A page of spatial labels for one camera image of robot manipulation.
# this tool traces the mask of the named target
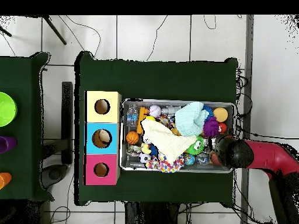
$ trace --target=metal tray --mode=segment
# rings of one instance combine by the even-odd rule
[[[129,129],[126,123],[127,111],[130,105],[133,103],[140,107],[150,107],[153,104],[159,105],[161,108],[165,106],[185,106],[194,101],[180,101],[180,100],[152,100],[152,99],[125,99],[121,104],[121,112],[123,113],[122,123],[120,124],[120,167],[124,170],[142,170],[148,172],[157,172],[157,170],[147,169],[144,164],[140,163],[138,157],[130,157],[126,153],[128,143],[126,142],[126,135],[129,131],[134,131],[135,129]],[[232,103],[223,102],[209,102],[201,101],[203,104],[211,107],[212,109],[216,107],[223,107],[228,112],[228,118],[224,122],[227,125],[227,132],[232,134],[235,131],[235,117],[237,113],[236,106]],[[137,144],[141,144],[142,140],[140,138]],[[207,165],[201,165],[195,163],[191,166],[184,166],[178,173],[189,172],[189,173],[229,173],[232,169],[228,169],[225,166],[215,166],[212,163]]]

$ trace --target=purple cup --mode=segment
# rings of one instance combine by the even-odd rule
[[[0,154],[13,149],[16,144],[16,138],[12,136],[0,136]]]

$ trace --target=blue box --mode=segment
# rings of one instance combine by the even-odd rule
[[[97,130],[106,130],[112,138],[109,146],[98,148],[92,142],[92,136]],[[94,155],[116,155],[119,152],[119,124],[118,123],[87,123],[87,154]]]

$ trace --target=shape sorter box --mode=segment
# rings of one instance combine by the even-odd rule
[[[119,123],[121,95],[118,92],[87,91],[86,98],[87,122]]]
[[[106,166],[106,174],[96,175],[96,166],[101,163]],[[87,155],[85,168],[86,186],[115,186],[120,175],[119,154]]]
[[[107,147],[98,148],[93,144],[93,135],[98,130],[105,130],[110,136]],[[119,123],[87,123],[86,154],[116,155],[119,152]]]

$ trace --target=dark green tablecloth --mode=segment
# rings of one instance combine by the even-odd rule
[[[49,54],[30,58],[0,57],[0,91],[14,99],[16,118],[0,127],[0,136],[13,136],[18,145],[0,154],[0,172],[12,175],[12,181],[0,190],[0,199],[51,200],[40,185],[41,168],[41,68]]]
[[[235,58],[225,62],[75,62],[75,201],[224,202],[232,205],[232,173],[121,171],[116,186],[83,185],[84,91],[118,91],[122,98],[236,101]]]

